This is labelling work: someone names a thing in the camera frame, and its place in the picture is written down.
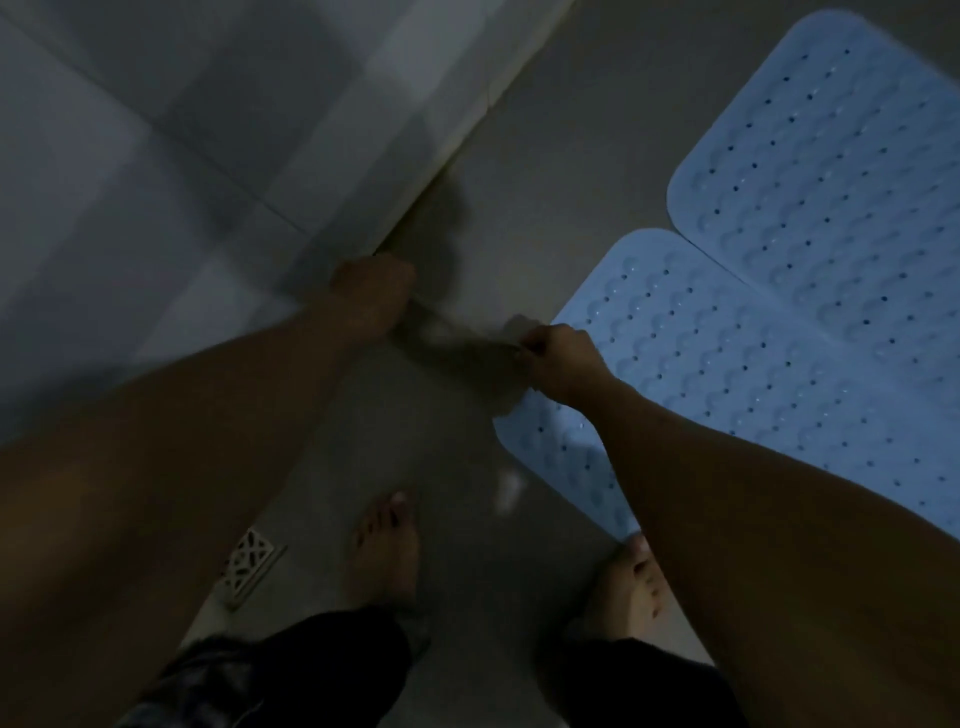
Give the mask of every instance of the tiled wall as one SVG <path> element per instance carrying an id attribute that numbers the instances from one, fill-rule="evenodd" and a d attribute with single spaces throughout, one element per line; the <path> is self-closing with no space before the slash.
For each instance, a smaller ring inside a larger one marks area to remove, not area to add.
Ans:
<path id="1" fill-rule="evenodd" d="M 0 0 L 0 439 L 368 251 L 571 0 Z"/>

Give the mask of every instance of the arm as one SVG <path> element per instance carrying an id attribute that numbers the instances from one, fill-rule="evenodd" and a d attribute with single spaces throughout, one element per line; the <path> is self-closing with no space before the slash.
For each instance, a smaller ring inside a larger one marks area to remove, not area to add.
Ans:
<path id="1" fill-rule="evenodd" d="M 0 451 L 0 722 L 118 718 L 413 277 L 389 255 L 348 263 L 289 321 Z"/>
<path id="2" fill-rule="evenodd" d="M 691 624 L 757 725 L 960 716 L 960 544 L 848 480 L 696 425 L 535 329 L 534 386 L 596 427 Z"/>

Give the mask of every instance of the fist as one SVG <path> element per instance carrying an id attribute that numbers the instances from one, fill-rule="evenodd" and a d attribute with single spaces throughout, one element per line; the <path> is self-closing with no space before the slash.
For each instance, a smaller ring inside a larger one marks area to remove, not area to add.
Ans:
<path id="1" fill-rule="evenodd" d="M 574 409 L 583 409 L 597 387 L 613 379 L 586 331 L 536 327 L 520 344 L 518 359 L 531 386 Z"/>
<path id="2" fill-rule="evenodd" d="M 416 279 L 413 265 L 381 253 L 342 263 L 330 281 L 330 292 L 343 304 L 349 332 L 369 343 L 396 326 Z"/>

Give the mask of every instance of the foot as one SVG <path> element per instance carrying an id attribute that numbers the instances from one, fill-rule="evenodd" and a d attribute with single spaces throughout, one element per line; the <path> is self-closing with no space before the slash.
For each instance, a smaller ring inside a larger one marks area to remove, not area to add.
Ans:
<path id="1" fill-rule="evenodd" d="M 642 640 L 668 589 L 646 539 L 634 534 L 597 575 L 584 612 L 585 637 Z"/>
<path id="2" fill-rule="evenodd" d="M 413 607 L 419 566 L 420 538 L 406 494 L 378 498 L 350 538 L 345 584 L 350 607 Z"/>

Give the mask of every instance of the bathroom floor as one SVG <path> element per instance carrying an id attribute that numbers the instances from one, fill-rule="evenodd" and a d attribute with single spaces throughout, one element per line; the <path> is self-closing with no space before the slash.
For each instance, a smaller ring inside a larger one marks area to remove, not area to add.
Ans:
<path id="1" fill-rule="evenodd" d="M 620 236 L 670 227 L 673 170 L 786 30 L 824 5 L 582 0 L 388 240 L 417 263 L 419 298 L 484 332 L 552 319 Z M 960 73 L 960 6 L 848 6 Z M 350 375 L 257 523 L 288 550 L 228 623 L 261 636 L 335 607 L 357 515 L 409 488 L 434 644 L 385 724 L 556 726 L 530 655 L 614 543 L 497 444 L 501 369 L 457 375 L 455 349 L 424 357 L 397 340 Z M 525 487 L 506 497 L 514 469 Z M 655 637 L 706 659 L 675 604 Z"/>

